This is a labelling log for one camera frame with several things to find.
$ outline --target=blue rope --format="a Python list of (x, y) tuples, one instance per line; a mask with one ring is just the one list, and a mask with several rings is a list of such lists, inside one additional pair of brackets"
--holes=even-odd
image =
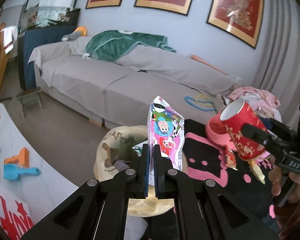
[(194, 104), (192, 101), (195, 101), (195, 102), (199, 102), (199, 103), (209, 103), (213, 106), (213, 102), (211, 101), (200, 101), (200, 100), (195, 100), (193, 99), (192, 97), (185, 97), (185, 101), (191, 105), (191, 106), (194, 106), (195, 108), (199, 109), (199, 110), (202, 110), (202, 111), (205, 111), (205, 112), (208, 112), (208, 111), (215, 111), (216, 109), (215, 108), (211, 108), (211, 109), (206, 109), (206, 108), (201, 108), (200, 106), (197, 106), (196, 104)]

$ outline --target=toy shovel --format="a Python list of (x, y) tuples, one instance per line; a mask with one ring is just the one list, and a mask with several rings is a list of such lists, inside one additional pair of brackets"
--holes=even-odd
[(20, 175), (39, 176), (41, 171), (38, 168), (18, 168), (15, 164), (4, 164), (4, 179), (17, 181)]
[(25, 168), (29, 167), (29, 150), (23, 147), (19, 154), (4, 160), (4, 164), (19, 163)]

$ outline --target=beige pet bed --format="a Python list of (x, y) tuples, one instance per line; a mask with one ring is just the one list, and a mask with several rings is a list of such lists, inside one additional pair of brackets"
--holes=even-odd
[[(132, 147), (147, 139), (147, 127), (121, 126), (110, 130), (103, 138), (96, 152), (94, 174), (99, 181), (112, 179), (118, 170), (113, 166), (117, 160), (131, 161), (137, 157)], [(182, 156), (183, 171), (186, 172), (187, 161)], [(149, 217), (160, 215), (174, 207), (173, 199), (158, 200), (154, 194), (154, 187), (149, 186), (146, 199), (130, 199), (128, 215)]]

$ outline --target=curtain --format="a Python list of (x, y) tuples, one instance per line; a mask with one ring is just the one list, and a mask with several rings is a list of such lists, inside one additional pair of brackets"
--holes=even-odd
[(298, 127), (300, 101), (300, 7), (295, 0), (270, 0), (267, 46), (253, 86), (281, 102), (282, 122)]

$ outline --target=cartoon snack bag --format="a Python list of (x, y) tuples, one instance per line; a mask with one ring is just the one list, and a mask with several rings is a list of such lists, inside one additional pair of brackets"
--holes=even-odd
[[(150, 154), (153, 146), (160, 145), (161, 155), (169, 158), (173, 168), (182, 170), (182, 147), (185, 142), (182, 115), (173, 110), (160, 96), (151, 103), (148, 114), (148, 144)], [(150, 164), (149, 183), (154, 185), (153, 163)]]

